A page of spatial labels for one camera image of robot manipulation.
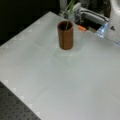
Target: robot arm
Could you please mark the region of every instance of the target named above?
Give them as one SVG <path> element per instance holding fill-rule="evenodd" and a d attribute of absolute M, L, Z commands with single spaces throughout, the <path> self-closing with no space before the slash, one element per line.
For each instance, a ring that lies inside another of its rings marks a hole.
<path fill-rule="evenodd" d="M 120 0 L 111 0 L 111 15 L 105 37 L 120 43 Z"/>

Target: brown cylindrical cup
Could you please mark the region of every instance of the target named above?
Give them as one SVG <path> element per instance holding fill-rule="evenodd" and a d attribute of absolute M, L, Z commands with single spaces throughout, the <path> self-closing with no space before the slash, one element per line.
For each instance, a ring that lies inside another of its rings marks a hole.
<path fill-rule="evenodd" d="M 110 17 L 110 13 L 111 13 L 110 0 L 104 0 L 104 15 L 105 15 L 105 17 Z"/>
<path fill-rule="evenodd" d="M 62 21 L 58 24 L 59 46 L 63 50 L 69 50 L 73 47 L 73 23 Z"/>

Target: orange tape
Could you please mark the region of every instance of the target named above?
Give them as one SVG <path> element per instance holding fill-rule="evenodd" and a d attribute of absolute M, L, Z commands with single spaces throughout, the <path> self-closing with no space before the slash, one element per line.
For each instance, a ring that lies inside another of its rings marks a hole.
<path fill-rule="evenodd" d="M 82 30 L 82 31 L 84 31 L 84 32 L 87 30 L 85 27 L 80 26 L 80 25 L 78 26 L 78 29 L 79 29 L 79 30 Z"/>

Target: white table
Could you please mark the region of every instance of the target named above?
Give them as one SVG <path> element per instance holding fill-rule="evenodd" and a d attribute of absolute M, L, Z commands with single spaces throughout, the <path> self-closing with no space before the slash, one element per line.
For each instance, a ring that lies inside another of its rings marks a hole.
<path fill-rule="evenodd" d="M 120 47 L 75 26 L 59 48 L 51 12 L 0 48 L 0 80 L 42 120 L 120 120 Z"/>

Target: cable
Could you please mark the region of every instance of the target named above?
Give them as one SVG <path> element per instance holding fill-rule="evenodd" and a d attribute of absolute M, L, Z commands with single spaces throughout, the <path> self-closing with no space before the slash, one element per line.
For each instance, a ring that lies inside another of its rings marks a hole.
<path fill-rule="evenodd" d="M 94 15 L 96 15 L 96 16 L 98 16 L 98 17 L 100 17 L 100 18 L 102 18 L 102 19 L 104 19 L 106 22 L 109 22 L 105 17 L 103 17 L 103 16 L 101 16 L 101 15 L 98 15 L 98 14 L 96 14 L 96 13 L 94 13 L 94 12 L 91 12 L 91 11 L 85 11 L 85 10 L 81 10 L 80 12 L 87 12 L 87 13 L 91 13 L 91 14 L 94 14 Z"/>

